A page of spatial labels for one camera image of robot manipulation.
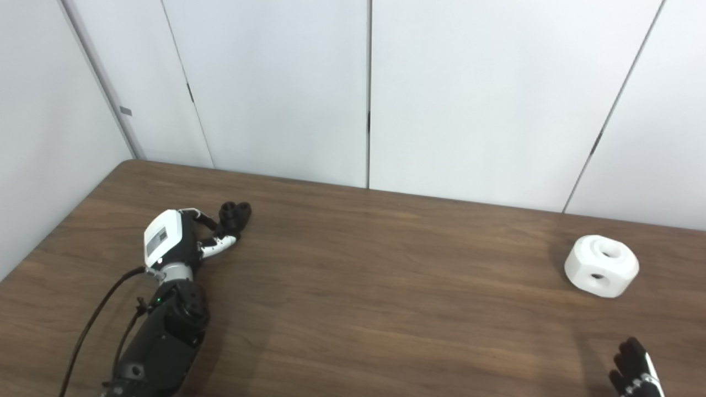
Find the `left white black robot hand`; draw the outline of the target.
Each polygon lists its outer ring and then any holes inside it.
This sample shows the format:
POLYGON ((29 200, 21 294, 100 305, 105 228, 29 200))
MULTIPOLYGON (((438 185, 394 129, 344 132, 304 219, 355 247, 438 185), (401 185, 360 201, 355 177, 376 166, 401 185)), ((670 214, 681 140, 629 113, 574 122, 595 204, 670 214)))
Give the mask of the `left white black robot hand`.
POLYGON ((249 208, 242 213, 233 202, 220 209, 219 220, 196 208, 169 209, 157 216, 143 234, 145 266, 164 271, 184 264, 196 271, 204 259, 234 246, 247 225, 249 208))

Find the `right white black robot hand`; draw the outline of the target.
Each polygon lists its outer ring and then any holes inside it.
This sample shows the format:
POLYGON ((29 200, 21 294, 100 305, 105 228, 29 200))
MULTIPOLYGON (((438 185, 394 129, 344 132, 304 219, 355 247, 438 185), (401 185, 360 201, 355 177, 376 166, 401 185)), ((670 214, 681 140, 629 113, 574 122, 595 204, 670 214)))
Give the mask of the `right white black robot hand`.
POLYGON ((621 342, 613 362, 608 379, 619 396, 664 396, 655 365, 636 337, 621 342))

